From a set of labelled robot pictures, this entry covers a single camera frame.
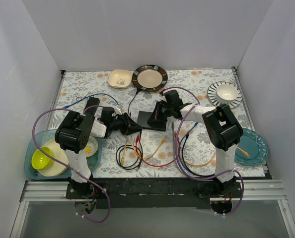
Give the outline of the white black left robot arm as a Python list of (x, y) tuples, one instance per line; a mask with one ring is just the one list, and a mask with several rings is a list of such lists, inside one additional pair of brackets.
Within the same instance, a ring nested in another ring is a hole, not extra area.
[(142, 130), (127, 113), (117, 114), (113, 107), (103, 107), (99, 121), (87, 108), (84, 115), (69, 111), (55, 133), (55, 141), (64, 150), (69, 165), (73, 168), (70, 184), (83, 198), (94, 194), (94, 186), (87, 180), (92, 177), (88, 167), (85, 147), (91, 136), (108, 138), (119, 130), (123, 135), (131, 135)]

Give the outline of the dark grey network switch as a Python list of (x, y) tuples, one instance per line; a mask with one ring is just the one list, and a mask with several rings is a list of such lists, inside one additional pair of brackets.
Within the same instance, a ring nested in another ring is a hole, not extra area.
[(142, 129), (166, 131), (166, 120), (155, 120), (152, 112), (139, 111), (137, 124)]

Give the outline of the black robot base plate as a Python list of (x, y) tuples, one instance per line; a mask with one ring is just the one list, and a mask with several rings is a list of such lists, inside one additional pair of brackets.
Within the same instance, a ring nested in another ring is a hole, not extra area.
[(240, 198), (241, 185), (236, 182), (230, 191), (219, 192), (213, 181), (195, 181), (188, 178), (96, 178), (100, 188), (88, 186), (82, 192), (71, 183), (67, 186), (67, 199), (94, 199), (97, 209), (112, 208), (170, 208), (189, 207), (210, 209), (210, 199), (232, 201)]

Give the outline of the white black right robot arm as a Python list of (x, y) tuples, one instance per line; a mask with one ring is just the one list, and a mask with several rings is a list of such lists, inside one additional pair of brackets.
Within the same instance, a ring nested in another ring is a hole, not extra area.
[(162, 99), (158, 101), (148, 123), (160, 123), (169, 117), (181, 120), (177, 134), (184, 121), (193, 121), (205, 125), (209, 139), (216, 150), (216, 168), (213, 175), (193, 177), (183, 169), (180, 162), (178, 136), (174, 139), (175, 160), (179, 170), (187, 178), (195, 181), (212, 180), (214, 193), (219, 197), (227, 196), (236, 183), (234, 175), (234, 158), (243, 129), (232, 113), (230, 107), (222, 104), (217, 107), (204, 107), (199, 103), (183, 103), (176, 90), (163, 90)]

